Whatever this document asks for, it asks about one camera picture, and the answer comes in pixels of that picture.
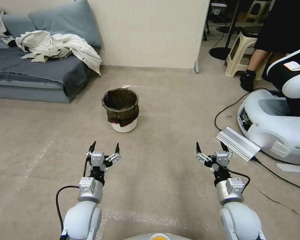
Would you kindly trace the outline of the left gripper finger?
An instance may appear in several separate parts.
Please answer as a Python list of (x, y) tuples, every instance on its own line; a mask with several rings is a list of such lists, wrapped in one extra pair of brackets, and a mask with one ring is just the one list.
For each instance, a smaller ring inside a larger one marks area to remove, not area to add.
[(106, 163), (116, 163), (117, 161), (119, 161), (120, 158), (121, 158), (120, 147), (119, 147), (119, 143), (117, 143), (115, 153), (112, 154), (111, 156), (107, 157), (105, 162)]
[(86, 160), (91, 160), (91, 154), (93, 153), (95, 149), (96, 141), (93, 142), (93, 144), (89, 147), (89, 150), (85, 152), (86, 154)]

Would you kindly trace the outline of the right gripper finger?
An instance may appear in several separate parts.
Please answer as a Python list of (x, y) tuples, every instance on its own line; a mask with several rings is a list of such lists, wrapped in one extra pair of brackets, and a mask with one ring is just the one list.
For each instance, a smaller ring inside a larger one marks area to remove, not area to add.
[(207, 155), (203, 154), (201, 152), (201, 149), (200, 149), (200, 146), (199, 146), (199, 143), (196, 142), (196, 155), (195, 155), (196, 159), (201, 162), (202, 164), (205, 164), (207, 162), (210, 162), (211, 161), (211, 158), (208, 157)]
[(229, 148), (223, 142), (220, 142), (220, 144), (221, 144), (223, 151), (227, 152), (228, 158), (230, 159), (233, 155), (233, 152), (231, 150), (229, 150)]

